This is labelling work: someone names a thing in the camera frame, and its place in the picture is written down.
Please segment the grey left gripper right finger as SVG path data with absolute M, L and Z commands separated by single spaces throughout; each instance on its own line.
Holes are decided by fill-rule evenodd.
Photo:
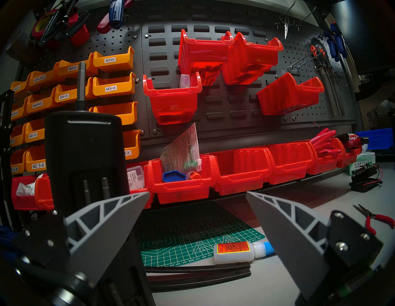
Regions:
M 340 210 L 329 218 L 307 206 L 257 192 L 246 199 L 300 290 L 297 301 L 340 301 L 374 274 L 383 243 Z

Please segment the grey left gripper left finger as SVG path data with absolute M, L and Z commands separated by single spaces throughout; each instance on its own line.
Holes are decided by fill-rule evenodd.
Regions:
M 129 236 L 149 192 L 92 203 L 65 217 L 53 210 L 12 240 L 31 263 L 98 283 Z

